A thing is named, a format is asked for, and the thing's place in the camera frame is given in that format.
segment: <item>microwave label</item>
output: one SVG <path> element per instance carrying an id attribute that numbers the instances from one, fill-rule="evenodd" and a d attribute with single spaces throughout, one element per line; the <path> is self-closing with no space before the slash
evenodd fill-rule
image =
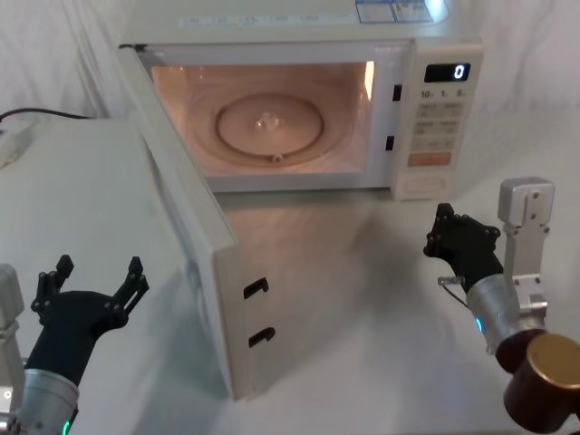
<path id="1" fill-rule="evenodd" d="M 361 24 L 432 23 L 425 0 L 355 0 Z"/>
<path id="2" fill-rule="evenodd" d="M 275 27 L 357 24 L 354 11 L 344 14 L 305 14 L 305 15 L 244 15 L 244 16 L 191 16 L 179 19 L 179 28 L 195 27 Z"/>

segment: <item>white curtain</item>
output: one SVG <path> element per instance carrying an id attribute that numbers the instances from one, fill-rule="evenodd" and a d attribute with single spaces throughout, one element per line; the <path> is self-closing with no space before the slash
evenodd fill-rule
<path id="1" fill-rule="evenodd" d="M 1 0 L 0 112 L 123 114 L 111 50 L 135 1 Z M 580 1 L 471 3 L 487 46 L 476 110 L 580 107 Z"/>

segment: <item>cable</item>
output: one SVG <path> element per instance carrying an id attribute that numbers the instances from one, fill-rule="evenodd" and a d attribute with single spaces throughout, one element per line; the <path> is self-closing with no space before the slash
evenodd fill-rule
<path id="1" fill-rule="evenodd" d="M 441 284 L 441 287 L 443 287 L 443 290 L 449 293 L 449 296 L 451 296 L 453 299 L 455 299 L 457 302 L 459 302 L 469 310 L 468 305 L 465 302 L 463 302 L 457 295 L 455 295 L 446 285 Z"/>
<path id="2" fill-rule="evenodd" d="M 451 296 L 453 299 L 455 299 L 457 302 L 459 302 L 460 304 L 462 304 L 463 306 L 465 306 L 469 310 L 468 305 L 465 302 L 463 302 L 460 297 L 455 295 L 455 293 L 453 293 L 447 287 L 447 284 L 449 284 L 449 285 L 464 285 L 465 278 L 463 276 L 453 276 L 451 278 L 440 277 L 437 280 L 437 284 L 439 284 L 439 286 L 442 287 L 443 290 L 445 290 L 449 294 L 449 296 Z"/>
<path id="3" fill-rule="evenodd" d="M 49 115 L 62 116 L 63 118 L 71 118 L 73 120 L 89 120 L 90 119 L 90 117 L 88 117 L 88 116 L 75 115 L 73 113 L 65 113 L 63 111 L 51 111 L 50 109 L 38 109 L 35 107 L 23 107 L 22 109 L 14 109 L 13 111 L 7 111 L 6 113 L 1 114 L 0 115 L 0 122 L 2 122 L 2 120 L 4 118 L 7 118 L 7 117 L 12 116 L 12 115 L 16 115 L 17 113 L 30 113 L 30 112 L 47 113 Z"/>

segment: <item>digital display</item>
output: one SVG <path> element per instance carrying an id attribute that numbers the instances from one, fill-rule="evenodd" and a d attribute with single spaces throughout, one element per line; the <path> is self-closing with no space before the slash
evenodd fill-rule
<path id="1" fill-rule="evenodd" d="M 465 82 L 470 69 L 470 63 L 432 63 L 425 70 L 425 82 Z"/>

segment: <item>microwave button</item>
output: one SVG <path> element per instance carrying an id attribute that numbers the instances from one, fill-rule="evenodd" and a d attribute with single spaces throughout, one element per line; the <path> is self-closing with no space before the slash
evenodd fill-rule
<path id="1" fill-rule="evenodd" d="M 435 193 L 445 187 L 443 177 L 417 177 L 405 181 L 404 189 L 407 193 Z"/>
<path id="2" fill-rule="evenodd" d="M 408 165 L 412 168 L 425 166 L 448 166 L 450 163 L 450 152 L 416 152 L 412 153 L 408 160 Z"/>
<path id="3" fill-rule="evenodd" d="M 412 150 L 425 150 L 425 151 L 441 151 L 441 150 L 453 150 L 455 145 L 454 138 L 415 138 L 411 143 Z"/>
<path id="4" fill-rule="evenodd" d="M 461 116 L 463 113 L 463 103 L 462 102 L 446 102 L 443 104 L 443 113 L 446 117 L 456 118 Z"/>
<path id="5" fill-rule="evenodd" d="M 418 121 L 415 123 L 414 134 L 429 134 L 435 127 L 434 121 Z"/>
<path id="6" fill-rule="evenodd" d="M 417 118 L 436 118 L 442 114 L 442 107 L 436 102 L 420 104 L 417 109 Z"/>
<path id="7" fill-rule="evenodd" d="M 459 121 L 439 121 L 434 130 L 442 134 L 455 134 L 459 130 Z"/>

